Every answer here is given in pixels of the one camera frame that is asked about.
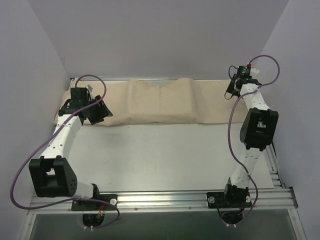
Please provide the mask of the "beige cloth wrap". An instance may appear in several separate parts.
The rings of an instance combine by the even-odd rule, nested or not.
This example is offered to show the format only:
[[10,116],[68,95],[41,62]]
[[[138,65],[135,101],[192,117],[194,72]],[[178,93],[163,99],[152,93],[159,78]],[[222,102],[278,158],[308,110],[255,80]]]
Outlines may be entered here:
[[133,124],[226,124],[235,98],[225,99],[227,80],[180,78],[165,85],[142,80],[106,82],[107,92],[98,80],[72,82],[72,87],[92,87],[112,112],[102,126]]

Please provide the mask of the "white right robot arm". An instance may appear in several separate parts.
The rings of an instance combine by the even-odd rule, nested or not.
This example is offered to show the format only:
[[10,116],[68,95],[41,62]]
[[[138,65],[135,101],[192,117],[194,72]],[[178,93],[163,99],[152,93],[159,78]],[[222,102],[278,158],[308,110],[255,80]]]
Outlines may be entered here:
[[230,207],[247,200],[251,174],[260,155],[272,143],[279,119],[278,112],[263,99],[260,85],[249,74],[235,74],[226,91],[237,96],[238,102],[243,99],[248,109],[239,133],[243,147],[236,159],[238,166],[222,193],[223,203]]

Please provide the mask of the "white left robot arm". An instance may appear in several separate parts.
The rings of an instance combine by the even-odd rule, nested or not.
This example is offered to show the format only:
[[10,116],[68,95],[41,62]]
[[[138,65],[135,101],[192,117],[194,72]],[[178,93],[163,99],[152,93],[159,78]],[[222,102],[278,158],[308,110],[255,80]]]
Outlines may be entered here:
[[90,210],[100,206],[101,197],[96,185],[78,180],[68,158],[85,120],[91,125],[103,122],[113,114],[100,95],[92,95],[92,87],[72,87],[68,98],[58,111],[53,139],[39,158],[31,159],[28,168],[36,195],[39,198],[83,198]]

